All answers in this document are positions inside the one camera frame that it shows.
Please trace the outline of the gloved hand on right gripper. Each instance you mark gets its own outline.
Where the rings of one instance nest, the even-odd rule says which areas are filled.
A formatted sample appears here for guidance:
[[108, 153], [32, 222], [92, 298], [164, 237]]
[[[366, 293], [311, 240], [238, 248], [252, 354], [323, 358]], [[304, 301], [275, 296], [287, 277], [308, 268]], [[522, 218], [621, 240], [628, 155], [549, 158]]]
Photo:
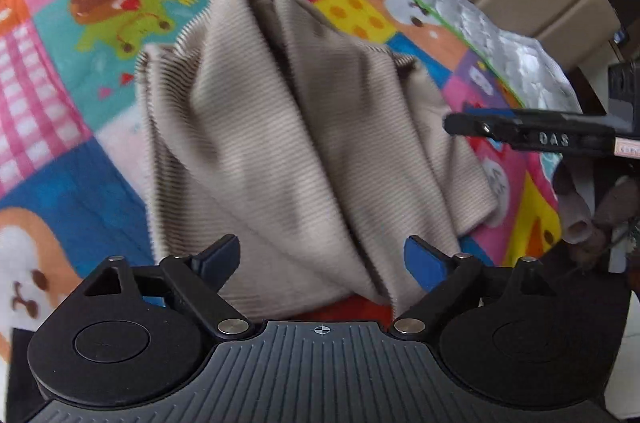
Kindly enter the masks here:
[[[555, 169], [562, 240], [578, 269], [607, 257], [611, 273], [624, 273], [639, 255], [639, 177], [606, 166], [597, 178], [596, 162], [588, 158], [565, 157]], [[602, 195], [596, 195], [599, 183]]]

